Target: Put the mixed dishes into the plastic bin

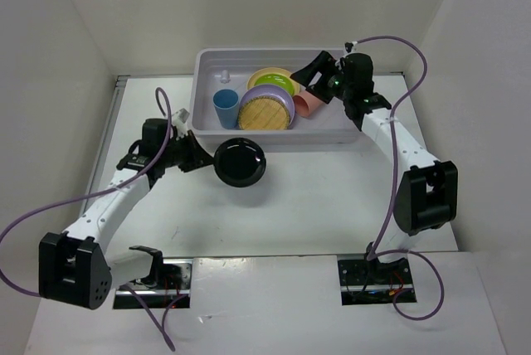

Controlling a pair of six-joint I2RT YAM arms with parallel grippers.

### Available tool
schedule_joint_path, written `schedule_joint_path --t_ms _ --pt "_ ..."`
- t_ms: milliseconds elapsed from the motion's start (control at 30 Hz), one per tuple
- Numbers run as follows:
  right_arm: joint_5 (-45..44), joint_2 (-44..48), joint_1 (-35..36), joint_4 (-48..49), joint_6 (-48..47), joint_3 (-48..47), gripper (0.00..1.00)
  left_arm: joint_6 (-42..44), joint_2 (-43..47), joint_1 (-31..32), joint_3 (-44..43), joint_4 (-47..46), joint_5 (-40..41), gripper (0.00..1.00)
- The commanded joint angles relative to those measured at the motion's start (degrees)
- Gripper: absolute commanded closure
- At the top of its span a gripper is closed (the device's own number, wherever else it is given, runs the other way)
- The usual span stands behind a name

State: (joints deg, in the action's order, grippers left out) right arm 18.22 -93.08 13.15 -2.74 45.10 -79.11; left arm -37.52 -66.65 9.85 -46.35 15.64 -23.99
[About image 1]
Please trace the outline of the purple plastic plate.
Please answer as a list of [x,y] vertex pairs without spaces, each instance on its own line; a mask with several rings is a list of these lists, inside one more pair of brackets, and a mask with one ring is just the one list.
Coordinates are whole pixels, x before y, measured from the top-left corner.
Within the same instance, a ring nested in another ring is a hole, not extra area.
[[287,92],[285,92],[283,89],[281,89],[277,85],[264,84],[264,85],[257,85],[254,88],[251,88],[241,97],[240,109],[246,102],[252,99],[255,99],[257,97],[260,97],[260,96],[269,96],[277,100],[280,100],[287,107],[287,109],[290,112],[290,123],[288,126],[289,128],[295,117],[294,101]]

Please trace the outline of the blue plastic cup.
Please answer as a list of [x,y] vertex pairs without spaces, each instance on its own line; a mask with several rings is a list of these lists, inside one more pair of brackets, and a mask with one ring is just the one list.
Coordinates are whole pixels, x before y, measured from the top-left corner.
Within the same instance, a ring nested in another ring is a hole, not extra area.
[[217,91],[212,97],[217,117],[224,129],[234,129],[239,113],[239,95],[230,89]]

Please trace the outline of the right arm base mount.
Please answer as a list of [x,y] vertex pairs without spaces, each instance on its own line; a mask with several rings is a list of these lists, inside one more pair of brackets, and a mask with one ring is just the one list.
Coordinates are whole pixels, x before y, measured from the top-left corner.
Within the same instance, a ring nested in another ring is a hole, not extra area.
[[367,261],[362,255],[337,259],[343,306],[416,303],[410,265],[406,258],[390,264]]

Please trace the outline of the black glossy plate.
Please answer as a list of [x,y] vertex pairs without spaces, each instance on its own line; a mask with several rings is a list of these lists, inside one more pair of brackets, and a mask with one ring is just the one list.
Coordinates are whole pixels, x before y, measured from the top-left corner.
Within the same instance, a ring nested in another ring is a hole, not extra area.
[[216,175],[231,187],[249,187],[261,180],[266,172],[266,156],[255,142],[233,138],[221,143],[214,153]]

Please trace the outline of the orange plastic plate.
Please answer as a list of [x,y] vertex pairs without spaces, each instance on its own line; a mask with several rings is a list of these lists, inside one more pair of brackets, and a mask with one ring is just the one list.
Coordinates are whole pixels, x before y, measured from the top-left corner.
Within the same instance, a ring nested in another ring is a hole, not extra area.
[[256,85],[254,85],[256,79],[259,76],[264,75],[264,74],[268,74],[268,73],[282,74],[282,75],[287,76],[290,79],[291,83],[293,84],[293,86],[295,88],[292,93],[287,92],[291,97],[293,97],[294,95],[296,95],[296,94],[298,94],[300,92],[300,85],[290,78],[291,73],[289,71],[285,70],[285,69],[278,68],[278,67],[267,67],[267,68],[263,68],[263,69],[260,69],[260,70],[258,70],[256,72],[254,72],[251,75],[251,77],[248,79],[247,84],[246,84],[246,88],[248,90],[250,90],[251,88],[254,88],[256,86]]

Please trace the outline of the woven bamboo plate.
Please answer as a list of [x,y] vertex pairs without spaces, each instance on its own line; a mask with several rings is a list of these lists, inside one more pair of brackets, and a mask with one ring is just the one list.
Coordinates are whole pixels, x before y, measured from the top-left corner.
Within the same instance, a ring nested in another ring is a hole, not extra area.
[[241,107],[237,122],[243,130],[284,130],[288,129],[290,112],[280,100],[260,96]]

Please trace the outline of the green plastic plate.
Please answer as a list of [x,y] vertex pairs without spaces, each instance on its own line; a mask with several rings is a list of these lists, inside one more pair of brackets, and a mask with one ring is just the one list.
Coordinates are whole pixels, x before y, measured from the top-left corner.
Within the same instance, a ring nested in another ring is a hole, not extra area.
[[264,84],[277,85],[289,93],[292,93],[295,89],[290,79],[287,76],[282,75],[282,74],[277,74],[277,73],[268,73],[268,74],[259,76],[256,79],[254,85],[264,85]]

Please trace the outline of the pink plastic cup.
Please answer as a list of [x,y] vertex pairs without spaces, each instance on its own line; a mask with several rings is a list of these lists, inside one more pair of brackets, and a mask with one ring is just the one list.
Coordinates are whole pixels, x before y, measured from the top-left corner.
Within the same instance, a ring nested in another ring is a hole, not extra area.
[[310,117],[313,112],[324,105],[324,102],[307,90],[301,91],[293,96],[295,113],[303,118]]

